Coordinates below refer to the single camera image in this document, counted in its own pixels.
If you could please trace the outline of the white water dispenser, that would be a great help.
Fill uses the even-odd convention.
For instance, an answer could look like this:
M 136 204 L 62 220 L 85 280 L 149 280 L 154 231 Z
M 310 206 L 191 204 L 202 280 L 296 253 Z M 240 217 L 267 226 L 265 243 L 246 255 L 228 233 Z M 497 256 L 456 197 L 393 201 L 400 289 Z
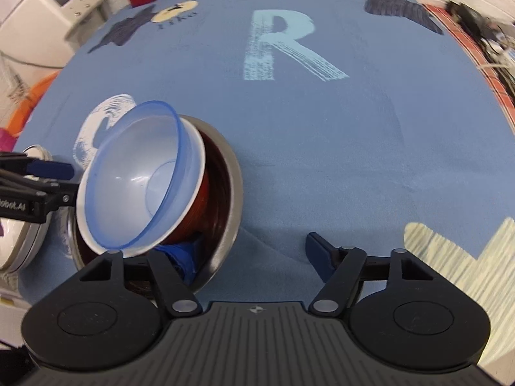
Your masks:
M 1 56 L 60 69 L 103 23 L 105 0 L 1 0 Z

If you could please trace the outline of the white plate dark rim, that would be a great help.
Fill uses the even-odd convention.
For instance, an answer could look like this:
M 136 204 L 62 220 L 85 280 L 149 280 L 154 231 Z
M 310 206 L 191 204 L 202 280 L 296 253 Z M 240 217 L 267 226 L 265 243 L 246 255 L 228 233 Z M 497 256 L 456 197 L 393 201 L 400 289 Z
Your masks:
M 31 145 L 20 153 L 35 160 L 51 161 L 51 154 L 40 145 Z M 47 233 L 52 212 L 45 223 L 28 223 L 1 217 L 1 272 L 14 274 L 30 264 Z

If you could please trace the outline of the pink bottle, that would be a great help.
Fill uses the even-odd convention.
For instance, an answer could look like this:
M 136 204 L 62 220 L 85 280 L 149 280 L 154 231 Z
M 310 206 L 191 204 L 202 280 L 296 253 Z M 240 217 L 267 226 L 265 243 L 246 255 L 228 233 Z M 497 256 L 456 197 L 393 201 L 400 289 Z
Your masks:
M 17 137 L 11 135 L 5 128 L 0 128 L 0 151 L 12 152 L 17 143 Z

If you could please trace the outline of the red white ceramic bowl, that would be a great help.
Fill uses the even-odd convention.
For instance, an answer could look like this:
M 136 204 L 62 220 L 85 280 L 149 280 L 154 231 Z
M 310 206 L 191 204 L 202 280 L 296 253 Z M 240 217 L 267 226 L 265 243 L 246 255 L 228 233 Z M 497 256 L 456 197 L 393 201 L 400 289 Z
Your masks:
M 204 142 L 206 162 L 201 186 L 184 219 L 164 241 L 164 246 L 192 242 L 204 254 L 212 253 L 222 238 L 229 211 L 229 171 L 223 157 L 220 132 L 205 122 L 195 124 Z

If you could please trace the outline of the blue printed tablecloth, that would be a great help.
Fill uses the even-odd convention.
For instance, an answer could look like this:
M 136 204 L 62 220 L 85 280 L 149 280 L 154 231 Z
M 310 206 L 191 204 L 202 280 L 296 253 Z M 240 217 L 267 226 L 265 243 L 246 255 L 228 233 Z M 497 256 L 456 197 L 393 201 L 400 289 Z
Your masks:
M 243 175 L 238 238 L 202 301 L 310 301 L 314 231 L 417 253 L 487 311 L 481 364 L 511 351 L 514 134 L 456 40 L 364 0 L 195 1 L 123 45 L 99 30 L 17 147 L 82 170 L 123 114 L 164 101 L 219 130 Z

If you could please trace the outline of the blue translucent plastic bowl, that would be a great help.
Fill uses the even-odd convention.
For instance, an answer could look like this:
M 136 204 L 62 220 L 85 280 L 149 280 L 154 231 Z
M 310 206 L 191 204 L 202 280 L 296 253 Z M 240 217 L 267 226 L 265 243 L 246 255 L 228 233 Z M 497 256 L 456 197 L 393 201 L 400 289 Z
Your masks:
M 76 219 L 96 254 L 146 253 L 184 221 L 201 188 L 206 152 L 199 130 L 152 100 L 121 117 L 80 182 Z

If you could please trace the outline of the orange plastic basin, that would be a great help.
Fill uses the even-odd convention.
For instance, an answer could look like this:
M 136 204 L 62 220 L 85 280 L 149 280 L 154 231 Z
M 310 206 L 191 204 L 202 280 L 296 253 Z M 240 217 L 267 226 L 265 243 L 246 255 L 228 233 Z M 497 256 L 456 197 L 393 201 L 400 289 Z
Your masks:
M 43 98 L 58 75 L 59 72 L 56 71 L 38 81 L 18 103 L 17 108 L 14 113 L 11 114 L 10 120 L 5 127 L 6 131 L 11 134 L 12 137 L 19 137 L 39 101 Z

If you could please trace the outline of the cluttered side table items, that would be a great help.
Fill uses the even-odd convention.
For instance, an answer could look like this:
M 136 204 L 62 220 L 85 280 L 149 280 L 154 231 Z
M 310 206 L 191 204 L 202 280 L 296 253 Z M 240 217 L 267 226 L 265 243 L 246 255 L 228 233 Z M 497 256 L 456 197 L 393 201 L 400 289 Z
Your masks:
M 482 74 L 510 128 L 514 128 L 514 38 L 507 28 L 469 5 L 448 1 L 423 7 L 455 38 Z

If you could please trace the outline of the stainless steel bowl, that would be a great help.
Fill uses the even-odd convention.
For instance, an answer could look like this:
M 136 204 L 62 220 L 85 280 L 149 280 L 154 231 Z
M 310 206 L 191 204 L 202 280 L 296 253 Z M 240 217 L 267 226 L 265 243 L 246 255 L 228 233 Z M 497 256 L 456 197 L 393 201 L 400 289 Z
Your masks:
M 150 272 L 143 258 L 162 250 L 197 292 L 227 258 L 242 209 L 238 160 L 215 128 L 174 113 L 127 115 L 83 174 L 71 249 L 77 268 L 121 251 L 128 287 L 144 295 Z

